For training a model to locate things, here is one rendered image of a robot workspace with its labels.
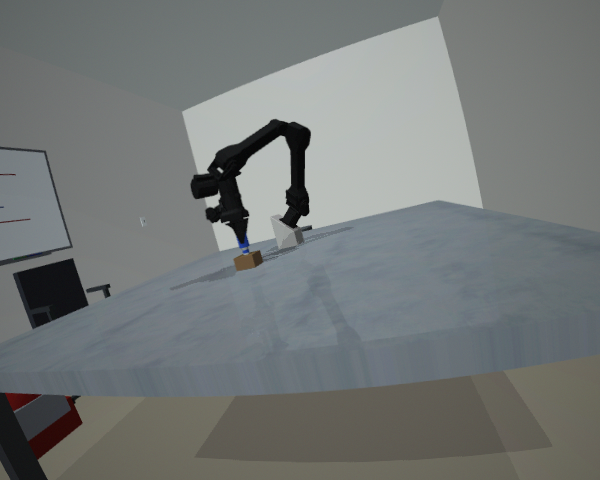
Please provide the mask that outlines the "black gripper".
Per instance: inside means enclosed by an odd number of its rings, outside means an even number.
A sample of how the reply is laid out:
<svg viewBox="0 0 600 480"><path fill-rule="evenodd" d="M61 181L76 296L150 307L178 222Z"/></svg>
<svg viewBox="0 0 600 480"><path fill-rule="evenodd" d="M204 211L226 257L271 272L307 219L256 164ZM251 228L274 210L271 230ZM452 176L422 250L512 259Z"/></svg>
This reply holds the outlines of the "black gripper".
<svg viewBox="0 0 600 480"><path fill-rule="evenodd" d="M230 221L226 225L233 228L238 241L243 244L248 223L248 218L244 217L248 217L249 213L242 205L242 195L239 191L232 191L221 194L220 197L220 202L223 202L227 210L219 216L221 223Z"/></svg>

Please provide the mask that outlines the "tan wooden block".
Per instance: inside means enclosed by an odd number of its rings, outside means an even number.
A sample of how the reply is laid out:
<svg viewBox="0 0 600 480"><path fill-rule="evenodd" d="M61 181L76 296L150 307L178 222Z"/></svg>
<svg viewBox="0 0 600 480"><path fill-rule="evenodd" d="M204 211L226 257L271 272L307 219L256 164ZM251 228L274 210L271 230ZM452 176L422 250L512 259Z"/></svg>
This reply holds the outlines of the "tan wooden block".
<svg viewBox="0 0 600 480"><path fill-rule="evenodd" d="M255 268L263 263L260 250L249 253L247 255L241 254L234 258L237 271Z"/></svg>

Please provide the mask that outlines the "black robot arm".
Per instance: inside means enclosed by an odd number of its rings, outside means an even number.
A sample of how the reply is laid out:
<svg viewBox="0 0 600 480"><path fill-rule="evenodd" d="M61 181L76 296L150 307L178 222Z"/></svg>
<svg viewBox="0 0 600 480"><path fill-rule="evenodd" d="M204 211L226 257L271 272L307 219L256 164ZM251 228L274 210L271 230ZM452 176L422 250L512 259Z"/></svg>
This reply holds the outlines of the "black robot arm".
<svg viewBox="0 0 600 480"><path fill-rule="evenodd" d="M195 199L212 197L232 191L239 191L236 178L248 158L270 144L278 136L284 136L290 148L291 186L286 190L286 204L289 206L279 220L291 228L298 227L299 218L309 214L309 195L305 188L305 150L310 145L311 131L296 122L287 123L272 119L269 124L248 136L243 141L220 149L208 167L209 174L194 175L191 190ZM221 171L218 168L222 169ZM207 219L212 223L220 220L227 211L223 202L206 210Z"/></svg>

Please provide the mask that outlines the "blue marker cap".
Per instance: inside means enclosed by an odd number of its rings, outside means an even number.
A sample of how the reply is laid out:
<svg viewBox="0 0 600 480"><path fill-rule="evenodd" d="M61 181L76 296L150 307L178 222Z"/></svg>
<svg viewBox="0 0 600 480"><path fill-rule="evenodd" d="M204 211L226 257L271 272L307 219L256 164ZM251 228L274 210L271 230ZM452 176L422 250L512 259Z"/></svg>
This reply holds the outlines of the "blue marker cap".
<svg viewBox="0 0 600 480"><path fill-rule="evenodd" d="M236 237L236 239L237 239L237 237ZM246 232L245 232L244 243L240 244L240 242L238 241L238 239L237 239L237 242L238 242L239 248L244 248L244 247L248 247L249 246L249 242L248 242L248 239L247 239Z"/></svg>

